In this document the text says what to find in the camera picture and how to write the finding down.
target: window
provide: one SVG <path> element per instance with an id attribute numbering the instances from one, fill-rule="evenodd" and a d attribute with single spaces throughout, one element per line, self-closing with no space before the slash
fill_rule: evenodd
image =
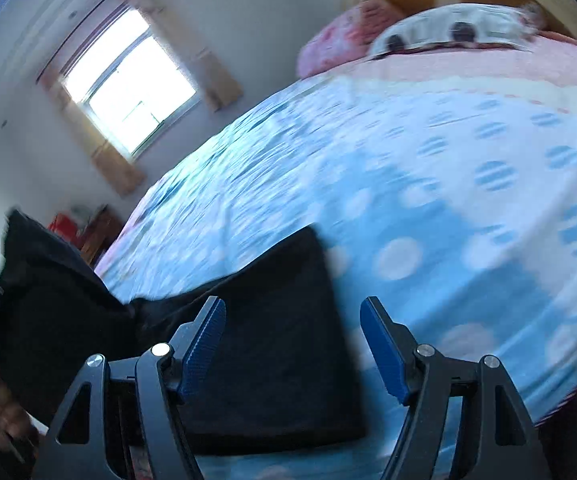
<path id="1" fill-rule="evenodd" d="M 95 39 L 64 86 L 102 133 L 132 155 L 197 101 L 195 88 L 136 9 Z"/>

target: pillow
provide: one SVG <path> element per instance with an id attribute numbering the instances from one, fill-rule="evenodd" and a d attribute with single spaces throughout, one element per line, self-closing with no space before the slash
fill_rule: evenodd
<path id="1" fill-rule="evenodd" d="M 526 50 L 537 32 L 534 12 L 516 7 L 452 4 L 424 10 L 379 35 L 369 57 L 437 46 L 511 46 Z"/>
<path id="2" fill-rule="evenodd" d="M 297 57 L 297 76 L 306 78 L 366 56 L 371 43 L 405 14 L 385 0 L 366 0 L 333 20 Z"/>

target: blue lever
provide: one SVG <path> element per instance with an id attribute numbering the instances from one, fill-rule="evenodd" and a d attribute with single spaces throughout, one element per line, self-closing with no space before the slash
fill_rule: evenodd
<path id="1" fill-rule="evenodd" d="M 415 338 L 401 324 L 391 321 L 380 301 L 371 296 L 360 306 L 364 332 L 387 392 L 408 406 L 422 384 L 422 372 L 415 365 Z"/>
<path id="2" fill-rule="evenodd" d="M 206 301 L 206 304 L 210 304 L 206 320 L 201 325 L 197 337 L 188 348 L 188 352 L 182 361 L 183 373 L 178 394 L 184 400 L 188 400 L 199 391 L 226 326 L 226 305 L 224 301 L 211 296 Z"/>

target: mattress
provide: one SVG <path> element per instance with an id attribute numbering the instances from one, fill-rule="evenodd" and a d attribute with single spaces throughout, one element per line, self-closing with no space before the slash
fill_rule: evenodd
<path id="1" fill-rule="evenodd" d="M 577 386 L 577 45 L 395 55 L 297 82 L 153 186 L 97 272 L 122 301 L 169 296 L 307 224 L 327 247 L 370 434 L 199 457 L 207 478 L 379 478 L 406 411 L 359 327 L 367 296 L 448 356 L 499 356 L 540 420 Z M 458 418 L 452 403 L 438 476 Z"/>

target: red object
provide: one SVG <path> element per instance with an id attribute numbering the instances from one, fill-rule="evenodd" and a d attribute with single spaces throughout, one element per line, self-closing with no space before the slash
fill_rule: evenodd
<path id="1" fill-rule="evenodd" d="M 366 0 L 333 20 L 309 41 L 297 57 L 297 76 L 304 79 L 366 56 L 371 43 L 405 14 L 386 0 Z"/>
<path id="2" fill-rule="evenodd" d="M 64 213 L 57 213 L 54 220 L 49 224 L 48 230 L 75 246 L 78 243 L 77 224 Z"/>

